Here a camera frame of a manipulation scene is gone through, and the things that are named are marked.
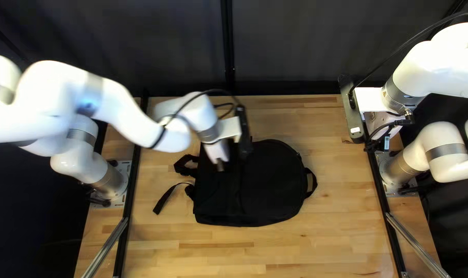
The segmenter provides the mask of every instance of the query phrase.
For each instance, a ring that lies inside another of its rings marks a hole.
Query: wooden tabletop
[[[151,98],[150,107],[166,99]],[[211,99],[214,104],[230,102]],[[175,173],[172,165],[186,153],[197,155],[199,142],[194,139],[182,153],[143,149],[124,276],[397,277],[368,158],[363,145],[351,143],[340,95],[239,99],[248,109],[253,140],[273,138],[291,145],[316,174],[317,190],[294,218],[259,228],[196,223],[183,187],[157,216],[152,209],[170,186],[194,181]],[[221,108],[219,114],[227,109]],[[130,160],[132,148],[109,126],[102,152],[106,159]],[[415,236],[434,251],[419,199],[395,199],[400,200],[391,206],[408,224],[419,224]],[[75,277],[88,267],[122,213],[89,210]],[[95,277],[112,277],[116,246]]]

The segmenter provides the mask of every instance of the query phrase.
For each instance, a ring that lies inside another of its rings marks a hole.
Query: backpack strap
[[[181,159],[174,163],[174,170],[176,173],[179,173],[183,176],[192,176],[196,179],[198,170],[186,167],[186,163],[188,163],[189,161],[198,163],[199,157],[191,154],[184,155],[183,157],[181,157]]]
[[[313,177],[312,189],[311,189],[311,191],[306,192],[306,197],[305,198],[308,198],[315,191],[316,187],[318,186],[318,183],[316,181],[316,176],[314,175],[314,173],[309,168],[304,168],[304,170],[305,170],[306,174],[311,174],[311,176]]]
[[[157,204],[155,205],[155,207],[153,208],[153,212],[155,212],[156,215],[158,215],[161,211],[162,211],[162,208],[163,206],[165,205],[165,202],[167,202],[167,199],[169,199],[170,195],[172,194],[172,192],[174,191],[175,187],[178,186],[178,185],[181,185],[181,184],[185,184],[185,185],[188,185],[186,186],[186,188],[184,189],[184,191],[186,191],[186,195],[189,196],[189,198],[191,198],[192,200],[194,200],[194,185],[190,184],[190,183],[178,183],[176,185],[173,185],[171,188],[169,188],[169,190],[167,190],[163,195],[162,197],[160,198],[160,200],[158,200]]]

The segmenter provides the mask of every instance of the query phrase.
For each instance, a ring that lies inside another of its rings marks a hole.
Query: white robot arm
[[[442,29],[431,41],[415,45],[382,88],[356,88],[355,95],[369,133],[404,119],[430,93],[468,98],[468,22]],[[394,136],[400,130],[391,130]],[[372,139],[379,138],[385,130]]]
[[[56,61],[34,63],[21,75],[13,62],[0,56],[0,142],[51,156],[55,171],[111,199],[124,192],[127,177],[93,152],[98,127],[90,117],[112,124],[138,145],[165,152],[187,149],[193,129],[217,165],[229,160],[225,139],[237,142],[242,133],[238,117],[218,119],[200,92],[157,105],[155,122],[113,80]]]
[[[468,137],[468,120],[465,133]],[[395,187],[427,170],[440,183],[468,179],[467,149],[454,124],[436,122],[425,126],[403,151],[380,164],[383,180]]]

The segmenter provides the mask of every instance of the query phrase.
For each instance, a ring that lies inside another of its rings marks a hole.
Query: label sticker
[[[385,146],[383,147],[383,149],[385,151],[390,149],[390,136],[385,137]]]

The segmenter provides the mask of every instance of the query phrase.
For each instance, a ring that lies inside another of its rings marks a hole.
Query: black backdrop
[[[417,31],[464,5],[468,1],[235,0],[237,94],[338,92],[340,73],[364,75]],[[221,22],[218,0],[0,0],[0,54],[22,69],[45,59],[69,63],[114,79],[134,95],[143,89],[182,95],[225,85]],[[380,86],[407,51],[368,85]],[[425,103],[456,111],[466,105],[435,97]],[[456,113],[445,118],[424,107],[417,110],[420,123],[461,123]],[[421,127],[404,130],[404,141]],[[439,189],[428,195],[433,208],[468,198],[468,185]],[[82,188],[54,173],[47,158],[0,144],[0,277],[71,277],[87,208]],[[434,211],[441,259],[468,262],[462,252],[468,211],[442,221]],[[455,233],[459,227],[463,234]],[[444,266],[456,278],[468,277],[468,263]]]
[[[365,74],[455,2],[235,0],[238,93],[338,92],[340,73]],[[0,30],[31,62],[66,62],[136,95],[225,82],[219,0],[0,0]],[[371,80],[386,80],[400,60]]]

